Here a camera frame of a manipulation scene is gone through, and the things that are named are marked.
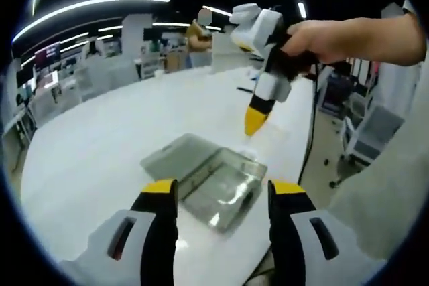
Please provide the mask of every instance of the ceiling light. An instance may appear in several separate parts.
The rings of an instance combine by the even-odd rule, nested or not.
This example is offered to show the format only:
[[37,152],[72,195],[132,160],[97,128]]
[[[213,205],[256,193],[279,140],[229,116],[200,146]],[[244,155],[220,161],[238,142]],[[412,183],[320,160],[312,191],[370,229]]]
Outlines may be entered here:
[[225,15],[225,16],[228,16],[228,17],[230,17],[230,16],[233,15],[232,13],[228,13],[226,11],[223,11],[223,10],[220,10],[220,9],[217,9],[217,8],[213,8],[213,7],[209,7],[209,6],[202,6],[202,7],[205,8],[205,9],[211,10],[214,13],[220,13],[221,15]]
[[60,53],[64,53],[64,52],[67,52],[68,50],[72,50],[73,48],[85,45],[87,42],[88,42],[88,40],[86,40],[84,42],[80,42],[80,43],[74,44],[74,45],[71,45],[71,46],[66,47],[66,48],[63,48],[62,50],[60,50]]
[[102,31],[109,31],[109,30],[115,30],[115,29],[122,29],[123,26],[113,26],[113,27],[108,27],[108,28],[101,28],[99,29],[99,32],[101,33]]
[[29,59],[27,59],[24,63],[21,64],[21,68],[24,68],[24,66],[30,63],[34,58],[35,56],[32,56]]
[[153,23],[152,25],[165,27],[189,27],[190,23]]
[[56,42],[56,43],[53,43],[53,44],[47,45],[47,46],[45,46],[45,47],[43,47],[43,48],[40,48],[39,50],[36,50],[36,54],[37,54],[37,53],[40,53],[42,50],[46,50],[46,49],[48,49],[49,47],[52,47],[52,46],[55,46],[55,45],[58,45],[58,44],[60,44],[60,42]]
[[106,35],[106,36],[98,37],[97,39],[98,40],[106,40],[107,38],[112,38],[112,37],[113,37],[113,35]]
[[219,27],[213,27],[213,26],[206,26],[206,28],[207,28],[207,29],[211,29],[211,30],[217,30],[217,31],[222,30],[222,28],[219,28]]
[[32,1],[32,16],[34,16],[34,13],[36,12],[36,0]]
[[298,3],[298,8],[300,9],[300,14],[301,17],[306,19],[307,18],[307,13],[306,13],[306,8],[304,6],[304,3]]
[[60,43],[64,44],[66,42],[69,42],[70,40],[75,40],[77,38],[81,38],[81,37],[84,37],[84,36],[87,36],[87,35],[89,35],[89,33],[82,33],[80,35],[77,35],[77,36],[74,36],[74,37],[71,37],[71,38],[67,38],[66,40],[62,40]]
[[73,9],[78,9],[81,7],[86,7],[89,5],[95,5],[97,3],[108,3],[108,2],[112,2],[112,1],[160,1],[163,3],[168,3],[170,0],[88,0],[88,1],[83,1],[82,3],[75,3],[74,5],[70,5],[58,10],[55,10],[35,21],[33,21],[31,24],[29,24],[28,26],[26,26],[25,28],[23,28],[13,39],[12,42],[16,42],[23,34],[27,33],[29,30],[31,30],[32,28],[34,28],[35,26],[43,23],[44,21],[47,21],[57,15],[60,15],[62,13],[65,13],[67,11],[73,10]]

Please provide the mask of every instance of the clear plastic container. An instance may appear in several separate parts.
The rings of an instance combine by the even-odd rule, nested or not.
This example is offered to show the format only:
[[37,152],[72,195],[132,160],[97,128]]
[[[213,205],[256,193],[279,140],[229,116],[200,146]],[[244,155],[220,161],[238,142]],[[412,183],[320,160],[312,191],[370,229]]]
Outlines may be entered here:
[[183,207],[222,233],[244,218],[267,172],[265,165],[195,135],[184,135],[141,164],[155,180],[176,178]]

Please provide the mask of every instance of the led strip light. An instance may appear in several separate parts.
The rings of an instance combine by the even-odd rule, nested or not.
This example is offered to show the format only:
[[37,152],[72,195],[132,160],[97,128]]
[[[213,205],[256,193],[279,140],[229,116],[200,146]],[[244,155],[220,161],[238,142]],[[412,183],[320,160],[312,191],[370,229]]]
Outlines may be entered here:
[[232,13],[229,13],[229,12],[227,12],[225,10],[220,10],[220,9],[217,9],[217,8],[214,8],[214,7],[209,7],[209,6],[202,6],[202,7],[205,8],[205,9],[211,10],[214,13],[219,13],[219,14],[224,15],[224,16],[230,17],[230,16],[233,15]]
[[[190,24],[189,23],[153,23],[153,26],[157,27],[157,26],[164,26],[164,27],[189,27]],[[211,30],[217,30],[220,31],[222,30],[222,28],[219,27],[213,27],[213,26],[206,26],[207,29],[211,29]]]
[[22,35],[24,35],[25,33],[27,33],[29,30],[33,29],[34,27],[38,26],[39,24],[57,16],[60,15],[62,13],[66,13],[67,11],[71,11],[74,9],[78,9],[81,7],[86,7],[86,6],[90,6],[90,5],[96,5],[98,3],[108,3],[108,2],[112,2],[112,1],[158,1],[158,2],[162,2],[162,3],[168,3],[170,2],[170,0],[88,0],[88,1],[83,1],[81,3],[75,3],[74,5],[70,5],[58,10],[55,10],[35,21],[33,21],[31,24],[29,24],[28,26],[24,27],[13,39],[12,39],[12,43],[16,42],[20,37],[22,37]]
[[298,3],[298,9],[300,10],[301,17],[306,19],[307,13],[306,13],[306,8],[304,6],[304,3],[299,2]]
[[[112,37],[113,37],[113,35],[106,35],[106,36],[98,37],[97,40],[106,40],[106,39],[112,38]],[[80,43],[68,46],[68,47],[63,48],[62,50],[60,50],[60,53],[64,53],[64,52],[67,52],[68,50],[72,50],[73,48],[85,45],[88,42],[89,42],[89,40],[85,40],[84,42],[80,42]]]
[[122,29],[123,26],[113,26],[113,27],[108,27],[108,28],[101,28],[99,29],[99,32],[103,32],[103,31],[109,31],[109,30],[116,30],[116,29]]
[[67,38],[66,40],[62,40],[60,43],[61,43],[61,44],[64,44],[64,43],[69,42],[69,41],[71,41],[71,40],[76,40],[76,39],[78,39],[78,38],[85,37],[85,36],[87,36],[87,35],[89,35],[89,33],[82,33],[82,34],[80,34],[80,35],[76,35],[76,36],[73,36],[73,37],[71,37],[71,38]]
[[24,66],[27,65],[28,63],[30,63],[34,58],[35,58],[35,56],[33,55],[32,57],[27,59],[24,63],[21,64],[21,68],[24,68]]

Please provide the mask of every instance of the person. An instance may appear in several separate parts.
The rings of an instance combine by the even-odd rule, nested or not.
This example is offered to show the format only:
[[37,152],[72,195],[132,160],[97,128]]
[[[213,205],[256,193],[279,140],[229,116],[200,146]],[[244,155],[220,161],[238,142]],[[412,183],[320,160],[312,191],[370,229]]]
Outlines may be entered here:
[[353,57],[414,65],[426,55],[426,36],[408,1],[405,8],[405,15],[387,19],[303,21],[289,27],[282,49],[291,56],[309,50],[325,64]]
[[282,47],[290,56],[314,52],[326,64],[348,57],[401,66],[423,62],[403,125],[369,167],[342,183],[328,207],[355,231],[361,249],[385,259],[410,233],[429,192],[428,30],[408,0],[404,11],[388,19],[304,21],[289,28],[292,36]]
[[209,50],[212,48],[211,32],[205,27],[212,21],[212,13],[208,9],[201,9],[198,19],[194,19],[186,30],[188,52],[191,66],[202,67],[211,64]]
[[81,61],[84,62],[93,56],[106,56],[105,45],[102,40],[98,39],[95,33],[90,35],[88,42],[83,46]]

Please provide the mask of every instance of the white table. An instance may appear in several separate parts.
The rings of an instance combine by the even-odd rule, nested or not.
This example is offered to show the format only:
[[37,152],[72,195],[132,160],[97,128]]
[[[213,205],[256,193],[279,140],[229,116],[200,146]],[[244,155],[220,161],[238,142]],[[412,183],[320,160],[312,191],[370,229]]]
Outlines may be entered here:
[[[297,80],[252,138],[244,134],[251,95],[248,68],[210,74],[199,68],[108,92],[39,129],[25,163],[23,211],[56,261],[75,259],[88,236],[129,208],[151,178],[139,162],[185,133],[239,151],[248,146],[268,165],[267,178],[297,182],[308,145],[313,83]],[[242,285],[270,246],[267,188],[232,235],[219,235],[184,209],[178,214],[177,285]]]

